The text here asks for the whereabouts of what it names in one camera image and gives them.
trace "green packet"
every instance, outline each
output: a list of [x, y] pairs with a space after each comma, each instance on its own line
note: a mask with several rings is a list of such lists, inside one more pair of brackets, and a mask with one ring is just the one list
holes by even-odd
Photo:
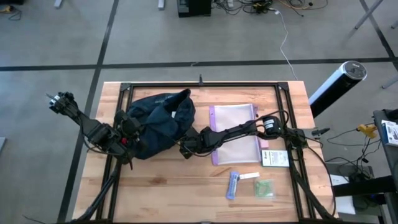
[[275, 196], [274, 181], [256, 179], [256, 181], [254, 181], [254, 194], [258, 198], [268, 198]]

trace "dark blue cloth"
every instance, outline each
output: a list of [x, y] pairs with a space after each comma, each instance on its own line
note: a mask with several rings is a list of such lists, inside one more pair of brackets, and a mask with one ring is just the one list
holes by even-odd
[[144, 126], [140, 140], [146, 146], [137, 150], [136, 158], [148, 159], [170, 149], [190, 129], [195, 115], [190, 94], [189, 89], [180, 93], [162, 93], [131, 104], [127, 114]]

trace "gray floor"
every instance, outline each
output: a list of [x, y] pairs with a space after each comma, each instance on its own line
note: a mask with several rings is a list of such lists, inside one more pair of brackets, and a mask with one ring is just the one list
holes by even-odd
[[[211, 17], [179, 19], [174, 4], [168, 0], [166, 10], [159, 12], [156, 0], [120, 0], [104, 63], [283, 60], [279, 46], [285, 34], [278, 16], [227, 16], [215, 9]], [[21, 21], [8, 21], [0, 14], [0, 67], [96, 64], [111, 7], [107, 0], [66, 0], [55, 10], [48, 1], [27, 1], [19, 7]], [[388, 57], [369, 21], [352, 33], [364, 14], [358, 0], [330, 1], [325, 9], [303, 12], [303, 18], [278, 3], [274, 7], [283, 13], [289, 30], [284, 50], [291, 59]], [[374, 15], [396, 54], [398, 30], [389, 26], [398, 19], [397, 9], [397, 1], [385, 0]], [[364, 65], [368, 78], [316, 118], [317, 126], [331, 128], [324, 139], [372, 121], [373, 110], [397, 107], [398, 84], [380, 88], [398, 75], [393, 64]], [[311, 95], [338, 66], [321, 63], [294, 69]], [[7, 138], [0, 152], [0, 223], [31, 223], [22, 215], [45, 223], [57, 220], [78, 127], [50, 111], [44, 93], [71, 91], [83, 109], [93, 74], [94, 70], [0, 72], [0, 137]], [[199, 74], [205, 80], [294, 79], [287, 65], [107, 69], [99, 76], [91, 115], [105, 81], [198, 80]], [[363, 136], [353, 133], [339, 141], [362, 143]], [[361, 150], [323, 142], [326, 159], [354, 159]], [[84, 158], [83, 153], [78, 175]], [[389, 174], [382, 150], [368, 159], [376, 176]], [[359, 220], [377, 222], [369, 216]]]

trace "wooden table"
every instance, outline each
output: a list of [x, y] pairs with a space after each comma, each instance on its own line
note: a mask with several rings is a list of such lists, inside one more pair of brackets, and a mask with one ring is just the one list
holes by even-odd
[[[118, 99], [119, 82], [103, 85], [96, 119], [112, 124]], [[289, 82], [298, 128], [315, 126], [304, 82]], [[177, 92], [178, 88], [134, 88], [133, 101], [158, 93]], [[194, 128], [209, 125], [210, 105], [254, 103], [259, 115], [278, 110], [275, 91], [269, 87], [200, 87], [191, 88], [196, 114]], [[284, 108], [287, 108], [284, 95]], [[322, 156], [316, 142], [309, 145]], [[281, 138], [269, 141], [269, 149], [285, 150]], [[105, 156], [89, 152], [73, 217], [79, 217], [97, 196], [101, 188]], [[304, 153], [311, 190], [330, 212], [333, 199], [329, 178], [316, 156]], [[261, 167], [260, 164], [230, 164], [213, 166], [211, 157], [191, 157], [186, 160], [178, 147], [159, 153], [150, 159], [133, 159], [134, 170], [124, 166], [121, 171], [115, 222], [295, 222], [298, 220], [288, 168]], [[229, 173], [260, 172], [262, 179], [273, 179], [275, 197], [258, 199], [254, 196], [254, 180], [238, 184], [236, 200], [227, 200]], [[301, 192], [305, 214], [305, 197]], [[104, 217], [108, 211], [105, 203]]]

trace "black and white cylinder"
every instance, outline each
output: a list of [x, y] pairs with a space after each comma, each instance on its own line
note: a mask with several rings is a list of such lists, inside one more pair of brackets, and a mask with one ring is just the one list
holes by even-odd
[[315, 118], [348, 90], [364, 80], [368, 72], [361, 63], [343, 63], [310, 97], [312, 116]]

